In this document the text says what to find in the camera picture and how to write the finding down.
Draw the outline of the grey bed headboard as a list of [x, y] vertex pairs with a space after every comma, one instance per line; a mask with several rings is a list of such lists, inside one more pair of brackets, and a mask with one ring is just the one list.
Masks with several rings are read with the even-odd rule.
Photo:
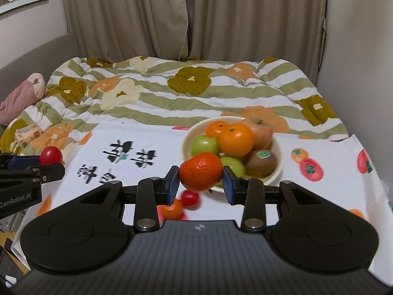
[[68, 33], [1, 67], [1, 101], [32, 73], [40, 73], [47, 83], [56, 68], [74, 57], [80, 54], [74, 37]]

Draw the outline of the large orange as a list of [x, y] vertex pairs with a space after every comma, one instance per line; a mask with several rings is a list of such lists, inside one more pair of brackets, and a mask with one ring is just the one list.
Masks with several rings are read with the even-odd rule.
[[244, 157], [254, 146], [253, 132], [242, 123], [228, 126], [218, 138], [219, 150], [226, 156]]

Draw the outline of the small printed box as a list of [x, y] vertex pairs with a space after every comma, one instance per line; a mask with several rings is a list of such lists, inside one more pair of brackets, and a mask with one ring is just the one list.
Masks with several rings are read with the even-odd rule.
[[26, 127], [16, 130], [14, 137], [18, 145], [21, 148], [25, 148], [29, 143], [40, 137], [42, 134], [43, 131], [41, 128], [36, 123], [32, 123]]

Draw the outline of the pink plush toy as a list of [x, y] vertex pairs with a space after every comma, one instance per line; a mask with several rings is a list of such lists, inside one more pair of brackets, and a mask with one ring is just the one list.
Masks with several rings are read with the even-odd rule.
[[1, 103], [1, 125], [8, 125], [24, 109], [40, 101], [46, 93], [43, 75], [32, 73]]

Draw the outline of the red cherry tomato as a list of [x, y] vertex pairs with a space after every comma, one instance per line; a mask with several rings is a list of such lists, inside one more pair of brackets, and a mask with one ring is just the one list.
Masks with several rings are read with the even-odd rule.
[[55, 146], [49, 146], [42, 150], [39, 157], [40, 165], [62, 163], [62, 152]]
[[200, 202], [199, 193], [185, 190], [181, 193], [181, 203], [185, 208], [195, 208]]

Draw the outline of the cream oval fruit bowl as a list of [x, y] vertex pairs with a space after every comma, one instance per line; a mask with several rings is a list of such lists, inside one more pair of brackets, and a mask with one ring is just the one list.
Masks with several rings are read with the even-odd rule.
[[[182, 149], [181, 149], [182, 159], [186, 160], [192, 157], [191, 152], [192, 152], [192, 146], [194, 140], [199, 135], [205, 135], [205, 131], [207, 130], [210, 124], [216, 121], [222, 121], [228, 124], [234, 124], [234, 123], [240, 123], [242, 120], [244, 120], [244, 117], [219, 116], [215, 118], [207, 118], [193, 125], [186, 132], [186, 136], [182, 142]], [[262, 177], [261, 180], [262, 182], [264, 182], [265, 185], [273, 185], [276, 182], [276, 180], [279, 178], [284, 166], [282, 149], [276, 135], [272, 136], [271, 145], [269, 146], [269, 148], [267, 148], [267, 150], [272, 156], [276, 157], [277, 166], [274, 169], [274, 171], [272, 171], [269, 175]]]

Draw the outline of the brown kiwi with sticker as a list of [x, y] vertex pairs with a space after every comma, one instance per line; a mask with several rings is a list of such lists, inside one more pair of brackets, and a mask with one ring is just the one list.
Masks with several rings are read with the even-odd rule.
[[253, 150], [244, 157], [243, 164], [247, 175], [264, 178], [274, 172], [278, 159], [269, 150]]

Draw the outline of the striped floral quilt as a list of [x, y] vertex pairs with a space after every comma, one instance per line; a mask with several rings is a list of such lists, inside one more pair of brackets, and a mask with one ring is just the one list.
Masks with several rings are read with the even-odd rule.
[[[49, 78], [44, 97], [1, 133], [1, 151], [37, 155], [83, 145], [104, 121], [192, 127], [219, 116], [259, 118], [276, 133], [302, 139], [340, 139], [344, 123], [295, 64], [169, 61], [133, 57], [119, 63], [75, 57]], [[15, 131], [36, 123], [43, 134], [21, 148]]]

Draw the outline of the reddish brown apple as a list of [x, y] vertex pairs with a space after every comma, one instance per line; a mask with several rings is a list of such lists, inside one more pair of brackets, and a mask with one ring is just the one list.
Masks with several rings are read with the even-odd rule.
[[253, 133], [254, 150], [265, 150], [271, 145], [273, 131], [267, 122], [259, 118], [245, 118], [241, 123]]

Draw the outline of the beige curtain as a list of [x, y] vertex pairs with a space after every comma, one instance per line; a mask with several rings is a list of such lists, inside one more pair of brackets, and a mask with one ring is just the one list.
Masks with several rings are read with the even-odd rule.
[[327, 0], [63, 0], [82, 56], [119, 62], [285, 59], [315, 81]]

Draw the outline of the green apple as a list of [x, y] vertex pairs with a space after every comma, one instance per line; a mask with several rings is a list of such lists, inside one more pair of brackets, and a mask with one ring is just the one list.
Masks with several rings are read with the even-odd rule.
[[221, 157], [220, 161], [223, 166], [229, 166], [237, 177], [243, 177], [246, 173], [244, 164], [235, 157]]
[[196, 156], [203, 152], [210, 152], [214, 155], [219, 154], [219, 145], [215, 138], [206, 135], [199, 135], [193, 141], [191, 155]]

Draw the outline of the small orange in bowl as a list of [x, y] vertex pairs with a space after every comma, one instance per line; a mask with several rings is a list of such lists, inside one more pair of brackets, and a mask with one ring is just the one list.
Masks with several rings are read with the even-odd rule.
[[207, 129], [205, 130], [205, 135], [217, 139], [224, 131], [227, 130], [228, 126], [228, 123], [222, 120], [217, 120], [215, 122], [212, 122], [207, 127]]

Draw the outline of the small red-orange mandarin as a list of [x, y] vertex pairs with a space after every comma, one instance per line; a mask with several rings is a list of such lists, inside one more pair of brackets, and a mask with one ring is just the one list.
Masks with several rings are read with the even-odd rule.
[[202, 192], [214, 187], [223, 177], [223, 165], [216, 155], [203, 152], [184, 161], [179, 169], [179, 180], [189, 191]]

